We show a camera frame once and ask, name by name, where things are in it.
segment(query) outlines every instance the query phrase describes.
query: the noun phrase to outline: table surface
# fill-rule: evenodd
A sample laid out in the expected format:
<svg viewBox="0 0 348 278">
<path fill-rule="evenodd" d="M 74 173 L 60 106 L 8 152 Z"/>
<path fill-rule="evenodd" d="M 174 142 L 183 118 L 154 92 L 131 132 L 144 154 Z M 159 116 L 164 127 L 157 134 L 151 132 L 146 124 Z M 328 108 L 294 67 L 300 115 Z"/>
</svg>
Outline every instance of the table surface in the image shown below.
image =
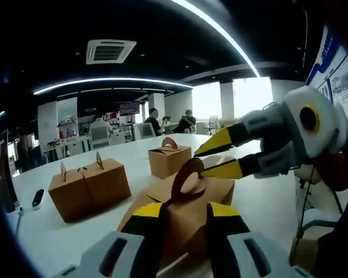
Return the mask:
<svg viewBox="0 0 348 278">
<path fill-rule="evenodd" d="M 179 145 L 188 145 L 194 152 L 210 136 L 198 134 L 171 134 Z M 151 176 L 148 161 L 149 149 L 161 145 L 164 136 L 148 138 L 98 149 L 102 159 L 113 158 L 125 166 L 132 197 L 110 211 L 77 224 L 65 223 L 47 193 L 53 175 L 60 172 L 60 162 L 66 168 L 81 167 L 95 160 L 96 151 L 58 160 L 32 169 L 13 178 L 14 188 L 23 207 L 17 237 L 30 261 L 46 277 L 58 273 L 70 264 L 78 265 L 81 254 L 117 228 L 134 197 L 150 184 L 158 181 Z M 260 150 L 259 142 L 252 141 L 222 154 L 241 158 Z M 45 189 L 41 208 L 31 209 L 32 199 L 39 189 Z M 288 252 L 296 232 L 295 179 L 288 175 L 255 179 L 253 176 L 235 181 L 232 206 L 240 211 L 253 232 L 262 232 L 275 239 Z M 183 264 L 165 272 L 160 277 L 204 277 L 211 271 L 208 262 L 192 262 L 187 270 Z"/>
</svg>

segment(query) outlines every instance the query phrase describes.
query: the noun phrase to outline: box handle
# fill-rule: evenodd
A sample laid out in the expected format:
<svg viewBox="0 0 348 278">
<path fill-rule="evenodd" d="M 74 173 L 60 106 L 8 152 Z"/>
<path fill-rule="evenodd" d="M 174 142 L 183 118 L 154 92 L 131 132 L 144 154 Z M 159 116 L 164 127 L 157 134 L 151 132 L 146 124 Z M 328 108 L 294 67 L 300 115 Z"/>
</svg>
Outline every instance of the box handle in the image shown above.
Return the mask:
<svg viewBox="0 0 348 278">
<path fill-rule="evenodd" d="M 189 178 L 192 173 L 197 173 L 198 178 L 203 178 L 201 172 L 205 169 L 204 164 L 200 158 L 192 158 L 188 160 L 182 168 L 179 170 L 175 176 L 173 186 L 172 186 L 172 196 L 169 201 L 166 202 L 166 205 L 169 205 L 174 202 L 187 201 L 189 199 L 194 199 L 205 192 L 205 187 L 194 188 L 189 193 L 183 193 L 182 187 L 184 182 Z"/>
<path fill-rule="evenodd" d="M 170 137 L 166 137 L 162 140 L 161 146 L 165 147 L 166 145 L 170 145 L 173 149 L 178 149 L 178 145 Z"/>
<path fill-rule="evenodd" d="M 63 162 L 60 163 L 60 172 L 62 174 L 63 182 L 66 181 L 66 167 L 64 166 Z"/>
<path fill-rule="evenodd" d="M 102 170 L 104 170 L 102 158 L 100 158 L 99 152 L 96 153 L 96 160 L 97 160 L 98 165 L 102 168 Z"/>
</svg>

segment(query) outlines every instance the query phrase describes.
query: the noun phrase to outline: black remote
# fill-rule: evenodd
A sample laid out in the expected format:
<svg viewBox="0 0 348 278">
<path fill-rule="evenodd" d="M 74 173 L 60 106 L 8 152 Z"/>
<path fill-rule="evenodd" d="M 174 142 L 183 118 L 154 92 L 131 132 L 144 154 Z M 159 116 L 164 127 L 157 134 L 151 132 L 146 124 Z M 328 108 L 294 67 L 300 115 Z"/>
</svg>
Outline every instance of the black remote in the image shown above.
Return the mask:
<svg viewBox="0 0 348 278">
<path fill-rule="evenodd" d="M 44 189 L 40 189 L 40 190 L 38 190 L 38 192 L 36 192 L 35 198 L 32 201 L 32 208 L 34 210 L 40 209 L 40 203 L 41 203 L 42 195 L 44 195 Z"/>
</svg>

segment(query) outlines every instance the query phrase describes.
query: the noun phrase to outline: ceiling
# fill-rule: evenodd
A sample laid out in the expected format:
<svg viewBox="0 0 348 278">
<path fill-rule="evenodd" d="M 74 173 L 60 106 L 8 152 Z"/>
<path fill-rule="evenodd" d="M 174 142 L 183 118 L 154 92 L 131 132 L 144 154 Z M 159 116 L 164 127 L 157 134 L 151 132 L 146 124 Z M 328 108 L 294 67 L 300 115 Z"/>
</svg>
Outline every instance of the ceiling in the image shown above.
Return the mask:
<svg viewBox="0 0 348 278">
<path fill-rule="evenodd" d="M 322 25 L 309 11 L 306 18 L 299 1 L 187 2 L 221 25 L 262 76 L 306 80 L 317 55 Z M 223 36 L 171 0 L 55 0 L 37 5 L 4 5 L 0 9 L 0 111 L 7 111 L 8 117 L 21 111 L 23 122 L 36 117 L 38 104 L 81 90 L 137 88 L 78 95 L 83 103 L 93 101 L 96 105 L 134 100 L 150 92 L 141 88 L 166 90 L 163 93 L 186 90 L 155 83 L 113 81 L 69 85 L 33 95 L 36 90 L 68 81 L 134 77 L 194 86 L 255 76 Z M 137 44 L 122 64 L 86 65 L 86 48 L 91 39 L 122 39 Z M 26 109 L 18 103 L 25 103 Z"/>
</svg>

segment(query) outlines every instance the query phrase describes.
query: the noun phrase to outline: air conditioning vent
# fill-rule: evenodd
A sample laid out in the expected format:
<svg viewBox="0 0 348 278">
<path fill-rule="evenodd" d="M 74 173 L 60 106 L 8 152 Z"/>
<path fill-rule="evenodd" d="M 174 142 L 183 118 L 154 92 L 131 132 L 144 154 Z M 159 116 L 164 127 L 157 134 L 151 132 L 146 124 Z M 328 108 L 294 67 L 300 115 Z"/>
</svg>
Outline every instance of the air conditioning vent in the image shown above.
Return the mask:
<svg viewBox="0 0 348 278">
<path fill-rule="evenodd" d="M 97 39 L 88 42 L 86 64 L 121 64 L 133 50 L 136 42 Z"/>
</svg>

